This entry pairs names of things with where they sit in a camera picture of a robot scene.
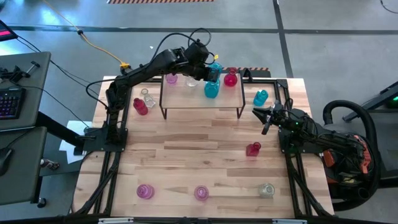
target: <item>red glass bottle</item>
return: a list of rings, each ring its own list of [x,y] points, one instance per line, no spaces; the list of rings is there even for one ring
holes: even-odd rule
[[[258,156],[260,148],[261,144],[258,142],[246,146],[246,156]]]
[[[145,115],[148,113],[148,107],[145,105],[144,100],[135,98],[132,105],[140,115]]]
[[[235,86],[238,82],[238,78],[236,77],[236,72],[238,72],[237,68],[229,68],[228,74],[224,77],[224,84],[227,86]]]

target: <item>wooden table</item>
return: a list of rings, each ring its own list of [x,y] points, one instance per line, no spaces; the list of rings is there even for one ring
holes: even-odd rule
[[[288,79],[288,84],[294,107],[310,114],[304,80]],[[101,87],[102,100],[108,86],[109,82]],[[135,86],[132,99],[142,98],[143,88],[159,102],[160,83]],[[262,124],[251,112],[259,89],[269,93],[265,107],[273,104],[272,85],[245,84],[246,107],[241,119],[236,118],[236,109],[223,108],[175,109],[164,120],[158,105],[140,116],[131,101],[126,125],[129,136],[121,156],[111,215],[293,218],[286,162],[279,149],[277,128],[271,127],[268,135],[261,135]],[[103,106],[97,105],[94,125],[102,126],[105,116]],[[246,157],[245,148],[254,141],[262,145],[260,154]],[[82,164],[74,196],[75,209],[79,209],[97,187],[103,157],[103,152],[94,152]],[[303,164],[308,188],[325,210],[333,214],[321,160],[315,155],[303,154]],[[259,198],[257,187],[264,183],[274,185],[273,198]],[[140,184],[151,184],[155,188],[152,199],[144,200],[136,195]],[[205,185],[210,191],[205,202],[197,201],[193,195],[198,185]],[[305,211],[302,193],[297,188],[300,208]]]

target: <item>vacuum hose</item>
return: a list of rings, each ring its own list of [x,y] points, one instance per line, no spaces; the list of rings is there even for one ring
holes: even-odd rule
[[[325,124],[333,124],[333,119],[331,116],[331,111],[337,107],[344,107],[353,110],[355,113],[359,115],[361,118],[365,131],[366,131],[366,138],[369,141],[369,150],[372,152],[373,155],[373,176],[368,185],[365,189],[361,189],[362,192],[365,190],[368,191],[368,197],[362,197],[358,199],[346,200],[344,202],[336,202],[333,203],[333,209],[335,211],[345,211],[352,208],[356,208],[366,201],[369,200],[376,192],[377,187],[379,185],[380,175],[381,175],[381,157],[380,152],[377,147],[377,136],[376,136],[376,128],[374,126],[374,122],[372,117],[369,113],[362,107],[357,105],[356,103],[346,101],[346,100],[335,100],[328,103],[325,108],[323,109],[323,121]]]

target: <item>yellow cable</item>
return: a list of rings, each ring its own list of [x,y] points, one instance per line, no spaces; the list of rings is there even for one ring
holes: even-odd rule
[[[58,12],[58,10],[56,10],[54,7],[52,7],[52,5],[50,5],[50,3],[48,3],[46,0],[43,0],[43,2],[46,3],[46,4],[47,4],[54,12],[56,12],[60,17],[62,17],[63,19],[65,19],[67,22],[69,22],[69,23],[76,29],[76,31],[79,31],[79,28],[77,28],[77,26],[75,26],[72,22],[70,22],[67,18],[65,18],[60,12]],[[81,35],[81,36],[83,37],[83,39],[87,42],[87,44],[90,44],[92,47],[94,47],[94,48],[96,48],[96,49],[98,49],[98,50],[101,50],[101,51],[107,53],[108,55],[112,56],[112,57],[115,58],[116,60],[118,60],[118,61],[120,62],[120,66],[121,66],[122,68],[127,68],[127,67],[129,66],[128,63],[123,62],[122,60],[120,60],[119,58],[117,58],[117,56],[113,55],[111,52],[108,52],[107,50],[102,49],[101,47],[98,47],[98,46],[95,46],[94,44],[92,44],[92,43],[87,39],[87,37],[86,37],[85,34],[81,33],[80,35]]]

